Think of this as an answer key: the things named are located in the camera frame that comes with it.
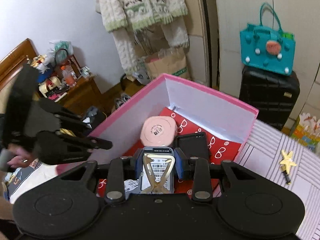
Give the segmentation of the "person hand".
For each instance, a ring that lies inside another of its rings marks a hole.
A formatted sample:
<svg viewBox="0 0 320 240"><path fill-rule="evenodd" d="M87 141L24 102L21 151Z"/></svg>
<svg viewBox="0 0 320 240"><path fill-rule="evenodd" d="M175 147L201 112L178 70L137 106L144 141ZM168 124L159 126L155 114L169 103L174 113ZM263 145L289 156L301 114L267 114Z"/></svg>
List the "person hand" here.
<svg viewBox="0 0 320 240"><path fill-rule="evenodd" d="M36 157L22 146L9 144L8 148L1 149L1 171L10 172L16 168L29 166Z"/></svg>

